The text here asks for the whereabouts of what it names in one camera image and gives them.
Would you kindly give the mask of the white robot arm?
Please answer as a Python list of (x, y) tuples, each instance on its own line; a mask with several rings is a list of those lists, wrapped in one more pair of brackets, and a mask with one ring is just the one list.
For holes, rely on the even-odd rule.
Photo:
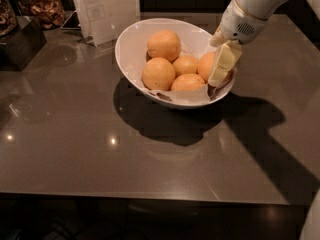
[[(252, 42), (267, 24), (269, 17), (288, 0), (231, 0), (210, 44), (247, 44)], [(319, 15), (319, 0), (307, 0)], [(301, 163), (288, 161), (284, 171), (302, 194), (311, 195), (311, 204), (302, 228), (300, 240), (320, 240), (320, 180)]]

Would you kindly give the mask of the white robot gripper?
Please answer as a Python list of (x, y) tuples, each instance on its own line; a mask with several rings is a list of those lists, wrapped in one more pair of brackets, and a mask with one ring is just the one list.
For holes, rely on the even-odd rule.
[(220, 26), (210, 39), (211, 46), (219, 46), (208, 78), (210, 86), (220, 88), (229, 80), (232, 69), (242, 55), (241, 44), (252, 42), (264, 29), (267, 20), (265, 1), (231, 0)]

